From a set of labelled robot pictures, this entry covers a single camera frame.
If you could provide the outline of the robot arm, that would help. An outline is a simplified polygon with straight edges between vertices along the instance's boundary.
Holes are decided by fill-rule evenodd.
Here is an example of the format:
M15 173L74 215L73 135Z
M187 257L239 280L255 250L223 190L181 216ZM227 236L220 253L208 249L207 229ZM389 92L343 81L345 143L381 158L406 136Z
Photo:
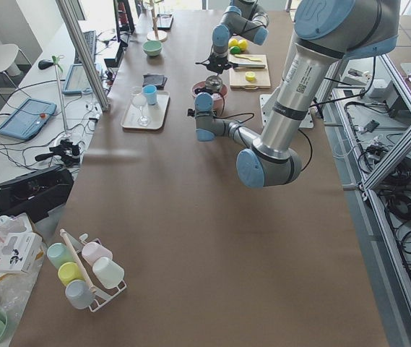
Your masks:
M392 51L397 44L399 10L399 1L302 1L295 13L285 75L273 93L263 132L215 117L212 96L199 93L194 101L197 139L206 142L229 136L242 144L236 168L248 187L294 181L302 163L290 142L328 69L339 60Z
M212 47L207 59L196 64L222 74L235 64L228 60L228 41L234 36L262 46L268 35L269 16L258 1L230 1L220 23L212 31Z

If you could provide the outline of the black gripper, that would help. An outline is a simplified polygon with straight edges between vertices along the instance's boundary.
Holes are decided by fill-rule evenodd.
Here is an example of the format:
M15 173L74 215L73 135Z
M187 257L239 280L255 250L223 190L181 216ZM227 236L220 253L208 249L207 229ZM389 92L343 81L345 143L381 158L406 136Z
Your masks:
M196 62L197 65L202 65L210 72L222 74L225 70L233 68L233 63L228 61L226 56L216 56L211 54L204 61Z

